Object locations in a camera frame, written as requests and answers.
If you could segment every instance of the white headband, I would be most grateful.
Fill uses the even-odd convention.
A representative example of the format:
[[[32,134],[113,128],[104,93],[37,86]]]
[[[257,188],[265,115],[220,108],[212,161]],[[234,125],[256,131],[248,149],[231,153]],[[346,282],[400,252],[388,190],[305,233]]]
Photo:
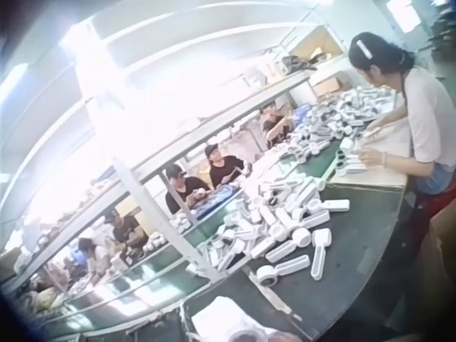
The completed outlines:
[[[364,56],[366,56],[367,59],[372,59],[372,53],[369,51],[368,48],[366,48],[366,45],[364,45],[362,40],[356,41],[356,45],[359,46],[361,51],[364,53]]]

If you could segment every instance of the blue tray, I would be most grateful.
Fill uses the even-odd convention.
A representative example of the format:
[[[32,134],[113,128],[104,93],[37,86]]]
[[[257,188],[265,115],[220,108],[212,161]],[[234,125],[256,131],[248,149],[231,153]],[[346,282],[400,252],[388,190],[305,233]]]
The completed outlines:
[[[221,204],[225,203],[237,191],[236,187],[232,185],[222,185],[220,188],[214,190],[213,193],[208,195],[201,202],[198,202],[193,209],[196,210],[197,219],[202,219],[210,212],[214,211]]]

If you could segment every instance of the white cloth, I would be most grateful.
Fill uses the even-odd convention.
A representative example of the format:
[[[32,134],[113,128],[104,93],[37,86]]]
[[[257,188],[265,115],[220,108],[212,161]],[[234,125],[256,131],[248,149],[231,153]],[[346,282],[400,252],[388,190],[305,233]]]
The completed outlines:
[[[101,273],[102,265],[100,263],[103,257],[109,256],[109,252],[105,247],[97,246],[95,247],[95,258],[87,259],[87,269],[89,273]]]
[[[408,121],[418,162],[438,162],[456,168],[456,108],[439,80],[423,68],[405,79]]]
[[[232,299],[221,296],[194,315],[192,322],[203,342],[228,342],[236,332],[245,330],[264,331],[267,335],[277,332],[255,321]]]

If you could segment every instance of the blue jeans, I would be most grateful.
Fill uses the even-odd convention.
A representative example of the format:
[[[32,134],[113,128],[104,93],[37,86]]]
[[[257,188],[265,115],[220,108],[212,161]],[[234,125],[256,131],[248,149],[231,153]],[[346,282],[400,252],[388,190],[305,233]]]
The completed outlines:
[[[434,171],[430,177],[418,177],[415,188],[427,195],[438,195],[450,186],[453,171],[447,171],[441,164],[434,163]]]

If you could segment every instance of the red stool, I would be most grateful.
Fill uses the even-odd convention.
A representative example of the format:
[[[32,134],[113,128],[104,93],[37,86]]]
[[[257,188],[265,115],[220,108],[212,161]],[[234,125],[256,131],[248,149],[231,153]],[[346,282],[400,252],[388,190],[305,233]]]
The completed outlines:
[[[418,201],[425,206],[430,218],[436,215],[456,198],[456,176],[447,191],[438,195],[417,194]]]

